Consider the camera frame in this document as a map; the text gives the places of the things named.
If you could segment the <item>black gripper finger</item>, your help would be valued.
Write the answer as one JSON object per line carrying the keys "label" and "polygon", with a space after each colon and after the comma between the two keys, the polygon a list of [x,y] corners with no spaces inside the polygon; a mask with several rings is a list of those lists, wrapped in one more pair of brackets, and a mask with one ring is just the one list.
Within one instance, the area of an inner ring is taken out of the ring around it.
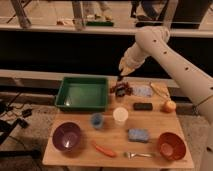
{"label": "black gripper finger", "polygon": [[122,80],[123,80],[123,78],[124,78],[124,76],[119,75],[119,76],[117,77],[117,81],[122,81]]}

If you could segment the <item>yellow-white gripper body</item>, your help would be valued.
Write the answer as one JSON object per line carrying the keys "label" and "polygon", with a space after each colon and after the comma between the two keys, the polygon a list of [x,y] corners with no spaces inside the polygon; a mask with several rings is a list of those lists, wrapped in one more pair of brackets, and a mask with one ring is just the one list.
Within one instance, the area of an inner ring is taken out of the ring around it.
{"label": "yellow-white gripper body", "polygon": [[134,72],[138,63],[131,58],[122,57],[119,63],[119,71],[121,76],[127,76]]}

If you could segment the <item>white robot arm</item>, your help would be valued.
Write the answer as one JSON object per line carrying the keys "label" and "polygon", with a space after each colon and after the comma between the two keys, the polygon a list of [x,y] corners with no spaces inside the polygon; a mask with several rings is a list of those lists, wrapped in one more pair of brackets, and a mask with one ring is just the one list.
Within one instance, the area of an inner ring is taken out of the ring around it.
{"label": "white robot arm", "polygon": [[135,43],[120,60],[119,70],[127,76],[149,56],[161,65],[210,123],[199,171],[213,171],[213,78],[171,49],[167,45],[169,38],[170,31],[165,26],[139,28]]}

